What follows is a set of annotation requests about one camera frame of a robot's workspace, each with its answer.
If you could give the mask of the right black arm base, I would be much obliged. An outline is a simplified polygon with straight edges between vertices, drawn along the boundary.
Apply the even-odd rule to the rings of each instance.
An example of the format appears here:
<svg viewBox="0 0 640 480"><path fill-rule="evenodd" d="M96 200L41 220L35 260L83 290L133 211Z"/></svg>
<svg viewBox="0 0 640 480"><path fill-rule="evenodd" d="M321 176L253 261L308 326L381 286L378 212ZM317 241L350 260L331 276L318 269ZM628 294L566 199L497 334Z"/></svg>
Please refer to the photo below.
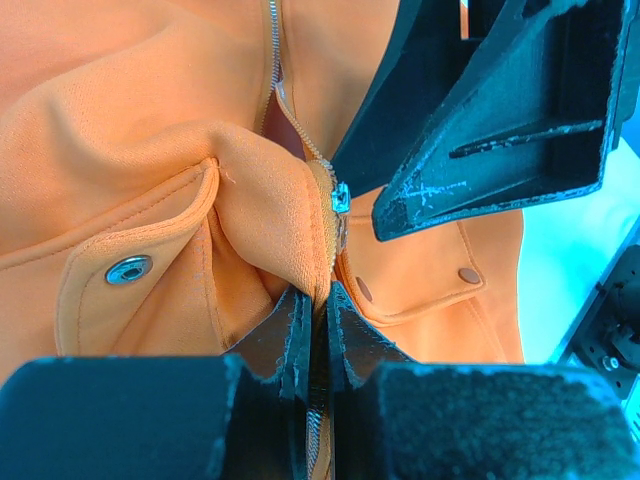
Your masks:
<svg viewBox="0 0 640 480"><path fill-rule="evenodd" d="M625 401L639 375L639 247L621 255L559 357L561 364L591 368Z"/></svg>

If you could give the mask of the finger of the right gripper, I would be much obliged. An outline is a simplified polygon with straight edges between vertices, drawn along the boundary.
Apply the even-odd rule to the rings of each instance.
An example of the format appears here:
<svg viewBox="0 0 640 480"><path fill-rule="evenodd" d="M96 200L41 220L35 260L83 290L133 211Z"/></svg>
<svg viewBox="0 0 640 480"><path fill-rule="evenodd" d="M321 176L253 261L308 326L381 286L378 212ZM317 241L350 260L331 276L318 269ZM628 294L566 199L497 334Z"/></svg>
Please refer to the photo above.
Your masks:
<svg viewBox="0 0 640 480"><path fill-rule="evenodd" d="M375 201L389 241L588 195L633 113L629 1L507 1Z"/></svg>
<svg viewBox="0 0 640 480"><path fill-rule="evenodd" d="M332 159L357 198L389 183L476 46L459 1L402 1L374 79Z"/></svg>

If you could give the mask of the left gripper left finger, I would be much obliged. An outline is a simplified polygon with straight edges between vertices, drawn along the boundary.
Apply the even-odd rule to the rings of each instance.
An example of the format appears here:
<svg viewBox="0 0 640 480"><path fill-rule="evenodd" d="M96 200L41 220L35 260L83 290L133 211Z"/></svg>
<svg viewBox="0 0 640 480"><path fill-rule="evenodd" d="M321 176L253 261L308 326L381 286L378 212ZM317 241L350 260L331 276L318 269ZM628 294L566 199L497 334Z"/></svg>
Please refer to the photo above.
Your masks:
<svg viewBox="0 0 640 480"><path fill-rule="evenodd" d="M42 358L1 390L5 479L303 479L310 299L220 356Z"/></svg>

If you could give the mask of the orange jacket pink lining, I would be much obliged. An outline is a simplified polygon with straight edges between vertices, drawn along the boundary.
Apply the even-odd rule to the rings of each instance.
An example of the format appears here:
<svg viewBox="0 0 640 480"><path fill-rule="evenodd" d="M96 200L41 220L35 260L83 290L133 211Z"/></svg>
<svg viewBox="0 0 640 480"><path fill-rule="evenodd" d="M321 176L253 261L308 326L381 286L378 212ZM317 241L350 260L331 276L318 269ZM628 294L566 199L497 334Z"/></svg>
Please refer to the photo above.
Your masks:
<svg viewBox="0 0 640 480"><path fill-rule="evenodd" d="M521 363L521 212L381 241L387 184L334 172L400 2L3 2L1 390L42 358L223 355L296 289L303 479L334 479L334 283L417 362Z"/></svg>

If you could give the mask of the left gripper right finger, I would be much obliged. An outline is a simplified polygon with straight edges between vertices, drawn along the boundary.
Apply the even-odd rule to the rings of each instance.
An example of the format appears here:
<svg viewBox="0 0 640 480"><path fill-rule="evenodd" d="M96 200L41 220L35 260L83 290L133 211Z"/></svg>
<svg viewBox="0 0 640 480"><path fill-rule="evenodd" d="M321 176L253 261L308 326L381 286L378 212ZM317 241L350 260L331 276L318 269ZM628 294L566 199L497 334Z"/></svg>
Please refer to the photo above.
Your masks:
<svg viewBox="0 0 640 480"><path fill-rule="evenodd" d="M337 478L637 477L637 444L596 372L417 362L358 313L340 283L327 316Z"/></svg>

